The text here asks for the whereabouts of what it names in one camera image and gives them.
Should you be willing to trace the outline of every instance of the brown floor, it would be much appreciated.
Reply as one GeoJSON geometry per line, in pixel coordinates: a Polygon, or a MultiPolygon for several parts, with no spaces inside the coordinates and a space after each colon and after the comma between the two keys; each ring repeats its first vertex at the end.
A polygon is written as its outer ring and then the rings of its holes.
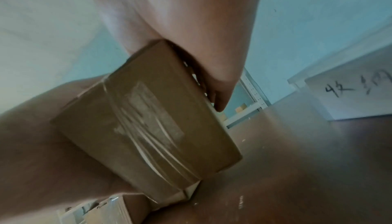
{"type": "Polygon", "coordinates": [[[229,132],[244,159],[144,224],[392,223],[392,116],[327,122],[293,94],[229,132]]]}

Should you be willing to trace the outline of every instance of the floor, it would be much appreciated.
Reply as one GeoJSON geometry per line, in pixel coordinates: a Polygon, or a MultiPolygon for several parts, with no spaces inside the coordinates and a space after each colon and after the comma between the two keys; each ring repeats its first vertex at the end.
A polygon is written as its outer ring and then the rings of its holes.
{"type": "Polygon", "coordinates": [[[327,122],[294,93],[229,130],[240,163],[144,223],[390,223],[391,123],[327,122]]]}

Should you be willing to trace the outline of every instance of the hand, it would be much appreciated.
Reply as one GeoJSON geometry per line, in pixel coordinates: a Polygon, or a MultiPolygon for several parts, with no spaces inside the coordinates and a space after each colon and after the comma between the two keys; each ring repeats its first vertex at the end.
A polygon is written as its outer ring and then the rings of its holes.
{"type": "Polygon", "coordinates": [[[0,220],[135,192],[49,123],[98,79],[61,85],[0,115],[0,220]]]}
{"type": "Polygon", "coordinates": [[[191,65],[217,111],[241,76],[258,0],[95,0],[110,32],[133,54],[167,39],[191,65]]]}

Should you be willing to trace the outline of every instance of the ceiling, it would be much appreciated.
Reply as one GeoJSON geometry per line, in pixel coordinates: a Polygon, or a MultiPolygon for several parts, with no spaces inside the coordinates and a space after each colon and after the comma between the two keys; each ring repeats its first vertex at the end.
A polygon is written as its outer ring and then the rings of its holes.
{"type": "Polygon", "coordinates": [[[92,0],[0,0],[0,113],[57,85],[101,26],[92,0]]]}

